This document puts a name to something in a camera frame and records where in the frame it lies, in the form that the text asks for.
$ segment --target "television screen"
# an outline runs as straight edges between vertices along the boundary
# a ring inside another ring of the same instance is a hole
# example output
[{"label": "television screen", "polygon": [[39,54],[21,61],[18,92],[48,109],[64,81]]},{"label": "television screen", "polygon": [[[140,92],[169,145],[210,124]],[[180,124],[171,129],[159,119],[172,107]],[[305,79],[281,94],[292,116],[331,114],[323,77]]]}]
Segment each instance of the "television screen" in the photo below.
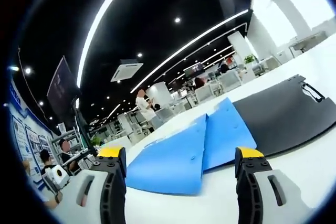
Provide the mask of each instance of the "television screen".
[{"label": "television screen", "polygon": [[200,72],[203,72],[203,65],[200,62],[192,65],[189,68],[184,69],[186,77],[194,77],[198,75]]},{"label": "television screen", "polygon": [[54,113],[66,127],[71,128],[75,124],[72,105],[79,94],[79,88],[63,56],[51,80],[47,98]]}]

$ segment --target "black ceiling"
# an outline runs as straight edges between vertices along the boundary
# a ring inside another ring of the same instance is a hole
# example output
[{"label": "black ceiling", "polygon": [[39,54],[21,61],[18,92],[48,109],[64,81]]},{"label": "black ceiling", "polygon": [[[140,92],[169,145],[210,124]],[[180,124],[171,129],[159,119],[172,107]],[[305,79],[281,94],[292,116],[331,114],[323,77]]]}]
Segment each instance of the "black ceiling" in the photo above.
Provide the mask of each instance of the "black ceiling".
[{"label": "black ceiling", "polygon": [[[24,100],[32,110],[54,129],[57,120],[46,99],[51,78],[65,55],[70,69],[77,77],[79,60],[88,31],[93,19],[104,0],[43,0],[34,10],[20,41],[20,58],[23,67],[30,66],[33,74],[27,77],[27,83],[37,101],[45,105],[41,114],[32,99],[22,73],[13,78]],[[135,93],[130,91],[150,71],[172,53],[180,49],[193,38],[200,35],[226,18],[249,9],[251,0],[114,0],[101,20],[93,38],[85,63],[81,83],[80,109],[87,121],[99,114],[105,118],[119,103],[126,111],[134,107]],[[180,17],[179,24],[174,23]],[[152,85],[154,80],[188,54],[214,39],[220,34],[249,23],[248,12],[232,22],[203,37],[150,77],[142,87]],[[240,32],[245,34],[245,27]],[[229,46],[226,36],[193,54],[186,61],[169,71],[159,81],[170,82],[177,72],[192,65],[195,60],[203,60],[214,54],[213,49]],[[143,53],[138,60],[143,67],[129,80],[120,84],[111,83],[113,69],[119,59],[135,59],[137,53]]]}]

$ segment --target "display board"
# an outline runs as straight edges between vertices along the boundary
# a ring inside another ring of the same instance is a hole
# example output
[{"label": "display board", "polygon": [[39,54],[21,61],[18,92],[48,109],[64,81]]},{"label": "display board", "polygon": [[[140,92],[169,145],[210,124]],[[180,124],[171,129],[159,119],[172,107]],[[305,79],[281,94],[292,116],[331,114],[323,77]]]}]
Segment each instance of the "display board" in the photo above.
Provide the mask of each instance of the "display board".
[{"label": "display board", "polygon": [[54,154],[51,151],[49,141],[53,139],[53,133],[31,112],[21,98],[13,81],[10,86],[10,101],[8,104],[10,114],[10,131],[17,154],[22,161],[29,160],[30,176],[34,183],[42,188],[44,183],[41,170],[44,167],[39,153],[46,149],[51,160],[56,164]]}]

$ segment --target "white table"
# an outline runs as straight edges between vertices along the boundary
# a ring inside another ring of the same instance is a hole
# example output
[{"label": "white table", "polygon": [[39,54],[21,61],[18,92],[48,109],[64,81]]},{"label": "white table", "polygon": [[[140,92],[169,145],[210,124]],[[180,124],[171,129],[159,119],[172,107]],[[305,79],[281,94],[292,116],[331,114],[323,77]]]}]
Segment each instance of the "white table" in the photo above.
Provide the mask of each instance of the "white table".
[{"label": "white table", "polygon": [[[298,58],[228,93],[185,111],[133,146],[127,153],[129,164],[149,143],[173,134],[199,115],[229,97],[232,102],[264,90],[296,74],[336,103],[336,35]],[[302,192],[311,208],[326,199],[336,179],[334,148],[336,127],[295,151],[268,158],[273,169],[280,169]],[[221,167],[203,176],[198,196],[171,196],[127,188],[127,224],[238,223],[238,202],[234,166]]]}]

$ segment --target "metal rack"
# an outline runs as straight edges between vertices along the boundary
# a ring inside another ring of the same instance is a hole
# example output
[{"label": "metal rack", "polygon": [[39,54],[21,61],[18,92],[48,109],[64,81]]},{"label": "metal rack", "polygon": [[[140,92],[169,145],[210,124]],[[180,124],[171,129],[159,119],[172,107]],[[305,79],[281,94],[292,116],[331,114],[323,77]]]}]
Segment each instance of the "metal rack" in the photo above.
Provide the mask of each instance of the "metal rack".
[{"label": "metal rack", "polygon": [[82,149],[82,143],[81,139],[79,137],[79,133],[77,132],[76,128],[74,127],[73,130],[66,132],[65,134],[62,134],[61,136],[58,136],[50,141],[50,147],[52,149],[52,152],[55,154],[55,158],[58,164],[63,164],[62,159],[60,158],[62,151],[58,144],[58,142],[61,139],[65,139],[68,141],[71,141],[73,139],[77,140],[77,143],[75,145],[72,145],[70,148],[70,152],[74,153],[75,151],[80,151]]}]

